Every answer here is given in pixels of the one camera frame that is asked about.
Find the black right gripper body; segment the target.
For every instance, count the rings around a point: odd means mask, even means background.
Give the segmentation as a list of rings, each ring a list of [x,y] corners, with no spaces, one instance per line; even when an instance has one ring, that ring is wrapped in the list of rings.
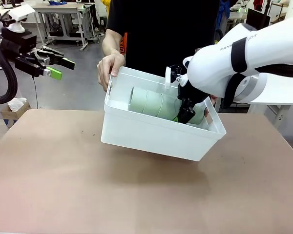
[[[207,98],[207,94],[196,89],[188,81],[184,86],[178,85],[178,96],[181,100],[181,109],[194,107],[197,103],[203,102]]]

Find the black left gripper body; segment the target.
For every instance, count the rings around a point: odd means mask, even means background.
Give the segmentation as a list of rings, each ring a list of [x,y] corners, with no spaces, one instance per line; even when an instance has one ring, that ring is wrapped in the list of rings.
[[[43,70],[50,65],[61,64],[63,53],[47,46],[37,48],[37,36],[25,30],[23,33],[1,30],[1,50],[13,60],[15,67],[31,76],[44,76]]]

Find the person's right hand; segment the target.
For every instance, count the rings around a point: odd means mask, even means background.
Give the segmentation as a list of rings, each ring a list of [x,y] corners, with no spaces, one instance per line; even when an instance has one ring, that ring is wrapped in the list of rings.
[[[118,52],[105,56],[99,61],[97,64],[98,83],[102,85],[105,92],[109,85],[110,76],[117,77],[119,69],[124,66],[124,64],[125,57]]]

